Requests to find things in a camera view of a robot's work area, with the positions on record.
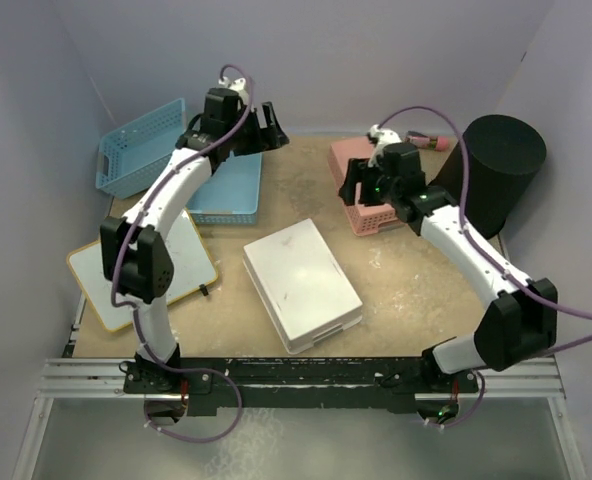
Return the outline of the pink perforated basket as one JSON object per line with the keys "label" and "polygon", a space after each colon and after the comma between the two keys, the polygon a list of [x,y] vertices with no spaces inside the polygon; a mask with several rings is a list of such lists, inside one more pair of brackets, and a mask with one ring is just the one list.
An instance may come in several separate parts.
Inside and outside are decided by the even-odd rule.
{"label": "pink perforated basket", "polygon": [[[328,165],[338,191],[346,176],[348,162],[352,158],[369,158],[373,146],[366,137],[354,137],[334,141],[330,144]],[[389,205],[365,207],[361,204],[344,206],[344,211],[357,236],[373,235],[387,228],[398,227],[402,222]]]}

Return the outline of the shallow blue perforated basket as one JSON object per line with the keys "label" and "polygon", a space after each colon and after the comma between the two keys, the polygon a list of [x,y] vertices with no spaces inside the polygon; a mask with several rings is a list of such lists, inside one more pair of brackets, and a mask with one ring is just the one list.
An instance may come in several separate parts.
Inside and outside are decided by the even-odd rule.
{"label": "shallow blue perforated basket", "polygon": [[186,208],[194,222],[204,225],[255,225],[261,174],[261,153],[231,154],[187,203]]}

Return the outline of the white perforated basket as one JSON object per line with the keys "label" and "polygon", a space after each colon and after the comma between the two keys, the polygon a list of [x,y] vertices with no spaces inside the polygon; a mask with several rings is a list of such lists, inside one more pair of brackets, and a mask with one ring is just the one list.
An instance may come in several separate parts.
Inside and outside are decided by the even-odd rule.
{"label": "white perforated basket", "polygon": [[292,355],[363,319],[362,300],[310,219],[245,245],[243,263]]}

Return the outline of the tall blue perforated basket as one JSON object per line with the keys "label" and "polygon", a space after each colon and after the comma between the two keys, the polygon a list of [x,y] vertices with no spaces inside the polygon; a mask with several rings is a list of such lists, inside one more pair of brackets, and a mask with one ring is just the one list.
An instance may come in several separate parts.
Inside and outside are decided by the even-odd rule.
{"label": "tall blue perforated basket", "polygon": [[148,189],[186,126],[185,100],[179,98],[106,134],[98,150],[96,188],[117,199]]}

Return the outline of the large black bucket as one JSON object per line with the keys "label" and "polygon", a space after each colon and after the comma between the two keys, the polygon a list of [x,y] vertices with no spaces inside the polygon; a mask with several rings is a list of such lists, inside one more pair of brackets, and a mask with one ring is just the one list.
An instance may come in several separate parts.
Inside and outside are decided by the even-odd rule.
{"label": "large black bucket", "polygon": [[469,155],[465,216],[490,239],[544,165],[546,144],[529,124],[502,114],[475,119],[463,138]]}

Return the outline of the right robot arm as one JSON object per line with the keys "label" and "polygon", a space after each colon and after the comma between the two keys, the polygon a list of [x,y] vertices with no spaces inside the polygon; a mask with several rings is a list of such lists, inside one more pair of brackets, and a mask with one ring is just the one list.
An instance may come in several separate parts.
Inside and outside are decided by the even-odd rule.
{"label": "right robot arm", "polygon": [[514,267],[444,188],[428,184],[416,147],[393,143],[373,159],[349,159],[338,195],[347,206],[390,205],[401,222],[457,266],[484,308],[472,333],[422,352],[419,371],[428,389],[443,391],[456,374],[471,369],[503,371],[554,345],[556,287]]}

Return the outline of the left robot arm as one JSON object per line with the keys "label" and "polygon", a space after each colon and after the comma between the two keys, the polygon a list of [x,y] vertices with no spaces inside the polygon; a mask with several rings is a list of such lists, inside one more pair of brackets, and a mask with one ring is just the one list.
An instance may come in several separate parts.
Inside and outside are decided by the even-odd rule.
{"label": "left robot arm", "polygon": [[177,340],[165,299],[175,266],[166,240],[192,196],[230,156],[276,150],[289,139],[274,108],[253,105],[253,85],[224,79],[206,94],[201,114],[178,137],[167,165],[140,201],[120,217],[100,225],[104,277],[113,307],[132,313],[137,355],[152,362],[147,381],[160,392],[182,378]]}

